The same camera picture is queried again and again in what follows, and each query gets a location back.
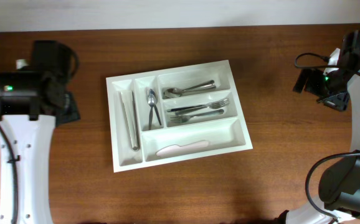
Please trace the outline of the steel kitchen tongs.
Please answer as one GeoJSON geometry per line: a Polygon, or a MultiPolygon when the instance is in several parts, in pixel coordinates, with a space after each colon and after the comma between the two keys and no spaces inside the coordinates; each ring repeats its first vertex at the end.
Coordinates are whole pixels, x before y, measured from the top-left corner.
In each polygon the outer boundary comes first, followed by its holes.
{"type": "Polygon", "coordinates": [[[130,90],[123,90],[120,92],[120,95],[125,110],[131,148],[134,151],[138,151],[140,149],[140,140],[138,135],[138,124],[136,120],[136,109],[133,92],[130,90]]]}

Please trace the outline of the steel fork tines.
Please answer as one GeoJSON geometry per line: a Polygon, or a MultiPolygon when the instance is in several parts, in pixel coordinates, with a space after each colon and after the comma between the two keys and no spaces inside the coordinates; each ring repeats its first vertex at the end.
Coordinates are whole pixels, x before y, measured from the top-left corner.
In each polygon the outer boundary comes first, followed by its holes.
{"type": "Polygon", "coordinates": [[[168,109],[167,112],[168,113],[174,113],[175,115],[184,115],[184,114],[192,113],[192,112],[202,110],[202,109],[205,109],[205,108],[216,110],[216,109],[225,107],[225,106],[227,106],[229,104],[230,104],[229,98],[223,98],[221,100],[214,101],[214,102],[211,102],[211,103],[206,103],[206,104],[203,104],[203,105],[196,105],[196,106],[188,106],[188,107],[182,107],[182,108],[168,109]]]}

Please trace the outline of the steel fork horizontal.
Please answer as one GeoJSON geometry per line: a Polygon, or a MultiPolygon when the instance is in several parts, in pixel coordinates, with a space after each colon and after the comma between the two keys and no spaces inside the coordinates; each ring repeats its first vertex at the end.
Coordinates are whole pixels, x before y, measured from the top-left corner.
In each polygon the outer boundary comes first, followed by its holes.
{"type": "Polygon", "coordinates": [[[196,105],[196,106],[187,106],[187,107],[182,107],[182,108],[172,108],[172,109],[167,109],[167,112],[177,112],[177,111],[182,111],[182,110],[190,110],[190,109],[196,109],[196,108],[210,108],[210,109],[219,109],[223,106],[226,106],[230,103],[230,101],[225,98],[224,100],[220,100],[220,101],[215,101],[212,103],[206,103],[204,105],[196,105]]]}

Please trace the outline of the small steel teaspoon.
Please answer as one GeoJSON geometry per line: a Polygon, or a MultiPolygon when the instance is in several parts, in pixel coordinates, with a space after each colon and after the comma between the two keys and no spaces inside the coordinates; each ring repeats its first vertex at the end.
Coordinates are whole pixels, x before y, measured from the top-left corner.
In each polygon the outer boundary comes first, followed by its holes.
{"type": "Polygon", "coordinates": [[[154,110],[154,107],[156,106],[156,97],[151,91],[148,93],[147,102],[150,107],[148,129],[151,130],[152,122],[153,122],[153,110],[154,110]]]}
{"type": "MultiPolygon", "coordinates": [[[[149,93],[150,91],[151,91],[151,92],[155,95],[155,97],[156,97],[156,93],[154,92],[154,90],[153,90],[153,89],[149,89],[149,90],[148,90],[148,93],[149,93]]],[[[153,112],[156,114],[156,117],[157,117],[157,119],[158,119],[159,125],[162,125],[161,118],[160,118],[159,111],[158,111],[158,107],[157,107],[157,102],[158,102],[158,101],[157,101],[157,99],[156,99],[156,106],[154,107],[153,112]]]]}

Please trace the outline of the steel tablespoon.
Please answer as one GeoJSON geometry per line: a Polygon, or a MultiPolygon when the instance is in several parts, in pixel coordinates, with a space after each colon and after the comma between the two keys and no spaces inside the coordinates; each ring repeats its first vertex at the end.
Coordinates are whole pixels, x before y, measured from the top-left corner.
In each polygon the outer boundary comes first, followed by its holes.
{"type": "Polygon", "coordinates": [[[168,88],[163,91],[163,95],[166,98],[178,98],[183,95],[194,93],[198,91],[206,91],[206,90],[213,90],[216,89],[216,85],[205,85],[205,86],[199,86],[197,88],[188,88],[188,89],[180,89],[180,88],[168,88]]]}
{"type": "Polygon", "coordinates": [[[200,84],[194,85],[194,86],[190,86],[190,87],[188,87],[188,88],[197,88],[197,87],[199,87],[199,86],[212,85],[212,84],[215,85],[215,81],[214,81],[214,80],[209,80],[209,81],[207,81],[207,82],[200,83],[200,84]]]}

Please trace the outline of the white plastic knife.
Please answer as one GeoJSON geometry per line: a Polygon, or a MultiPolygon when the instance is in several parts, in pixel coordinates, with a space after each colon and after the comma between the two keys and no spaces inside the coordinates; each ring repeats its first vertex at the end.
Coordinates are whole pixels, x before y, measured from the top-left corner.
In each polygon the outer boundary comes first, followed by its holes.
{"type": "Polygon", "coordinates": [[[210,142],[207,140],[202,140],[198,142],[194,142],[191,144],[179,146],[177,144],[164,147],[156,152],[156,155],[159,157],[174,157],[181,156],[184,154],[190,154],[199,152],[202,149],[207,148],[210,145],[210,142]]]}

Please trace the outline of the steel fork crossing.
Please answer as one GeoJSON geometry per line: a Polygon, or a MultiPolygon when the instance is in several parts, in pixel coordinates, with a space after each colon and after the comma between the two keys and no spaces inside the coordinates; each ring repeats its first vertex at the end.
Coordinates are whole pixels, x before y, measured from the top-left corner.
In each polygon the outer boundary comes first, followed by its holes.
{"type": "Polygon", "coordinates": [[[225,112],[224,109],[219,109],[219,110],[214,110],[214,111],[205,112],[205,113],[192,114],[192,115],[171,116],[169,118],[169,121],[172,123],[186,123],[186,122],[192,120],[193,118],[222,115],[222,114],[224,114],[224,112],[225,112]]]}

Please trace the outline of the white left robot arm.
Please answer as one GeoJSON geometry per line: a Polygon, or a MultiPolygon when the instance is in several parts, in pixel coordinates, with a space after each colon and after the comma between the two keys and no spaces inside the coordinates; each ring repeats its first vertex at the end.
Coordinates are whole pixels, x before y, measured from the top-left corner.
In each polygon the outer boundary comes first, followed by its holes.
{"type": "Polygon", "coordinates": [[[54,129],[80,118],[70,73],[0,73],[0,223],[52,223],[49,156],[54,129]]]}

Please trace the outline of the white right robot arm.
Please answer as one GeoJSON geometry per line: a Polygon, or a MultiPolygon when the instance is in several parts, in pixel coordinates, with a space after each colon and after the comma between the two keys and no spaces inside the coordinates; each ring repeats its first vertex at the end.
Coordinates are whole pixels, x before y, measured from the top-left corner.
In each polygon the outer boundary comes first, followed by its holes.
{"type": "Polygon", "coordinates": [[[285,210],[278,223],[341,223],[360,219],[360,76],[348,81],[352,104],[352,140],[349,153],[335,154],[316,162],[315,170],[332,159],[336,163],[322,174],[318,196],[308,198],[306,204],[295,210],[285,210]]]}

